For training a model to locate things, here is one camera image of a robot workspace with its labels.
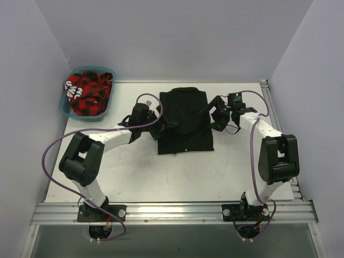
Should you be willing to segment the black long sleeve shirt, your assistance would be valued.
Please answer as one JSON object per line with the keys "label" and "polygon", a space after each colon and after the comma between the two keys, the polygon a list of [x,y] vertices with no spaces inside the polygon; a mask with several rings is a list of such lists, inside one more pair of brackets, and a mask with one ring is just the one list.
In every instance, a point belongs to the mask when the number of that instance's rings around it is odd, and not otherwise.
{"label": "black long sleeve shirt", "polygon": [[163,114],[176,126],[165,129],[158,140],[158,154],[213,151],[213,135],[206,92],[195,87],[174,88],[161,92]]}

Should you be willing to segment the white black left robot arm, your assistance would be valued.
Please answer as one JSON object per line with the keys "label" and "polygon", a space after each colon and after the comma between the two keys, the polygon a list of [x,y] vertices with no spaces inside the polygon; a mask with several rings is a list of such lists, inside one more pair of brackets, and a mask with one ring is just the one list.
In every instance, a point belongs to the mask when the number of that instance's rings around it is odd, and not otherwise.
{"label": "white black left robot arm", "polygon": [[72,137],[61,161],[59,170],[70,179],[89,207],[89,214],[96,220],[107,218],[109,199],[97,182],[103,154],[121,145],[131,144],[149,132],[155,140],[178,127],[178,122],[163,114],[158,115],[148,104],[138,103],[113,131],[86,135],[77,132]]}

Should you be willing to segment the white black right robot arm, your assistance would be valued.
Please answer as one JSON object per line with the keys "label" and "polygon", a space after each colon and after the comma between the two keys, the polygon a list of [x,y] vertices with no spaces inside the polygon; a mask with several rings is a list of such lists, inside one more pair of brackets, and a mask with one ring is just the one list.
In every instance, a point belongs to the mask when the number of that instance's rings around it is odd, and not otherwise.
{"label": "white black right robot arm", "polygon": [[249,133],[252,188],[243,193],[238,213],[250,220],[256,216],[257,207],[265,205],[279,187],[299,175],[297,138],[264,121],[269,112],[259,113],[247,107],[242,92],[228,94],[226,102],[216,96],[199,114],[211,115],[210,127],[216,131],[223,131],[232,121],[239,130]]}

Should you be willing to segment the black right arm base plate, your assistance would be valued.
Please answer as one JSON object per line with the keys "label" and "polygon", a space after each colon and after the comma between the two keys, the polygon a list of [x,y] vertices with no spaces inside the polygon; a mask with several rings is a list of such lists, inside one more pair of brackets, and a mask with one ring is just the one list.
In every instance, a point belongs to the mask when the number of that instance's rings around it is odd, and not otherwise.
{"label": "black right arm base plate", "polygon": [[223,221],[268,221],[270,218],[268,207],[264,206],[244,206],[241,204],[223,204]]}

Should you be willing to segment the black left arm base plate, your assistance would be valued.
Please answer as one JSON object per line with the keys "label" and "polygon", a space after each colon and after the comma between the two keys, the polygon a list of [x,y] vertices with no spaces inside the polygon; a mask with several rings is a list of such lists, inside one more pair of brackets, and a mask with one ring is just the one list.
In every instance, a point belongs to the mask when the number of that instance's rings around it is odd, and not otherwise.
{"label": "black left arm base plate", "polygon": [[[107,210],[107,212],[115,215],[121,221],[125,221],[126,216],[126,205],[114,205],[109,204],[103,207],[103,209]],[[95,223],[95,222],[107,222],[107,221],[115,221],[113,218],[109,218],[110,215],[91,207],[87,204],[82,204],[78,208],[77,214],[77,222],[81,223]]]}

